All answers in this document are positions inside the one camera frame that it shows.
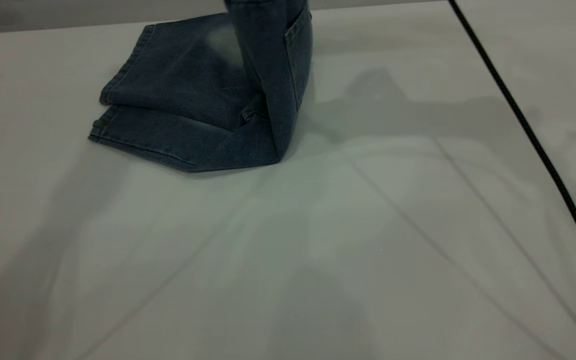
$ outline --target black cable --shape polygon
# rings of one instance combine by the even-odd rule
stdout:
[[[537,139],[537,136],[535,135],[533,128],[528,123],[528,120],[526,120],[526,116],[524,116],[524,113],[519,108],[519,105],[517,105],[515,98],[513,98],[504,80],[502,80],[497,69],[492,63],[492,60],[490,59],[488,53],[486,52],[486,49],[483,47],[482,43],[480,43],[477,34],[475,34],[475,31],[471,27],[470,23],[468,23],[466,16],[464,16],[464,13],[462,13],[462,10],[460,9],[459,5],[457,5],[456,0],[448,0],[448,2],[450,3],[450,6],[452,7],[452,10],[454,11],[455,15],[457,15],[457,18],[459,19],[459,22],[461,23],[463,29],[466,30],[466,33],[470,37],[472,44],[475,46],[475,48],[477,48],[477,51],[481,59],[486,64],[486,68],[490,72],[490,75],[492,75],[494,82],[496,82],[496,86],[498,86],[499,90],[502,92],[503,97],[508,102],[508,105],[510,105],[512,112],[514,112],[514,116],[519,121],[519,124],[521,125],[524,132],[528,136],[528,139],[530,139],[530,143],[537,152],[537,155],[539,155],[541,162],[543,162],[544,166],[546,166],[546,170],[550,174],[552,180],[555,182],[555,185],[557,186],[557,189],[559,190],[561,197],[564,199],[564,203],[566,203],[566,207],[569,210],[570,215],[574,220],[574,223],[576,224],[576,205],[572,200],[572,197],[570,196],[570,193],[566,188],[566,185],[564,184],[562,178],[560,177],[560,174],[557,172],[557,169],[553,165],[553,162],[551,161],[550,157],[548,157],[548,154],[544,150],[544,147],[539,142],[539,139]]]

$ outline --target gray wall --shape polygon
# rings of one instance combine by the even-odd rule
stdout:
[[[311,9],[428,0],[310,0]],[[0,32],[194,18],[223,12],[222,0],[0,0]]]

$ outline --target jeans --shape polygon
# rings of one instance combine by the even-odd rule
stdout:
[[[185,171],[281,161],[308,82],[307,0],[226,0],[228,13],[144,28],[105,86],[89,139]]]

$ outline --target white surface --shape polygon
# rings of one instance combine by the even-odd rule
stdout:
[[[86,140],[142,24],[0,34],[0,360],[576,359],[576,229],[448,3],[313,26],[285,161],[201,174]]]
[[[576,1],[459,3],[576,202]]]

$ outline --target jeans pocket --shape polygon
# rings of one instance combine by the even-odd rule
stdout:
[[[304,7],[284,35],[297,110],[302,105],[302,98],[304,97],[304,91],[306,91],[308,77],[311,72],[311,58],[313,56],[313,25],[311,18],[308,6]]]

